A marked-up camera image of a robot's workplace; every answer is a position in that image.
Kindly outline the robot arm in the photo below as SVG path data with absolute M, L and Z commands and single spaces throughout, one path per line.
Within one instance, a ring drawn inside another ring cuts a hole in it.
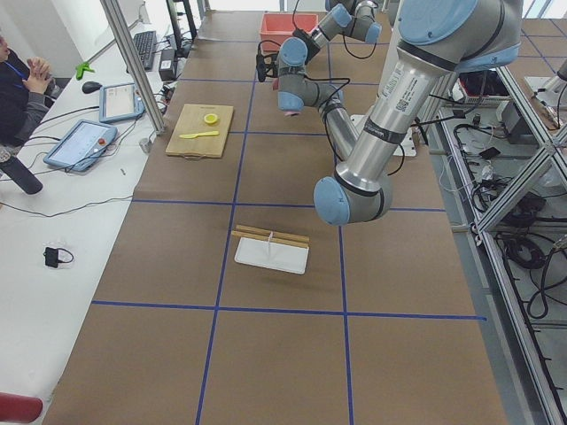
M 343 88 L 351 79 L 315 77 L 310 73 L 310 65 L 336 37 L 376 46 L 382 26 L 377 22 L 376 1 L 328 1 L 326 9 L 327 13 L 313 29 L 296 29 L 283 42 L 276 61 L 277 104 L 288 115 L 297 115 L 306 108 L 315 109 L 334 156 L 344 160 L 357 136 L 343 98 Z
M 399 9 L 398 61 L 353 149 L 315 184 L 319 217 L 331 225 L 375 220 L 390 207 L 385 168 L 438 80 L 513 62 L 520 1 L 406 1 Z

